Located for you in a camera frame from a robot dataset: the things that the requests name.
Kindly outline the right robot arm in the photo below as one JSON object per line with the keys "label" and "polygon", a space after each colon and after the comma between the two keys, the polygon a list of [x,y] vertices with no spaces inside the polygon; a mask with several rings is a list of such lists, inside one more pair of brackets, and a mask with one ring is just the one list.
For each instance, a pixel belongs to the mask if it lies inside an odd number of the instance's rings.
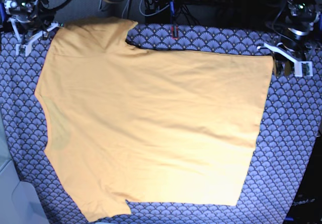
{"label": "right robot arm", "polygon": [[4,0],[1,3],[1,31],[13,32],[17,43],[16,55],[30,55],[33,44],[38,39],[48,39],[49,33],[62,28],[62,23],[54,21],[57,11],[72,0],[47,8],[48,0]]}

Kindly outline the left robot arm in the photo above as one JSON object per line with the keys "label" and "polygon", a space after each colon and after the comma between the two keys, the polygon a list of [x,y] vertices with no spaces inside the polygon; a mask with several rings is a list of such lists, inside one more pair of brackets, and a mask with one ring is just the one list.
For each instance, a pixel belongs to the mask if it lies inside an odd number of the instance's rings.
{"label": "left robot arm", "polygon": [[277,38],[258,46],[259,50],[271,52],[275,76],[313,76],[310,59],[318,48],[313,31],[320,19],[321,9],[316,0],[281,0],[277,15],[265,23]]}

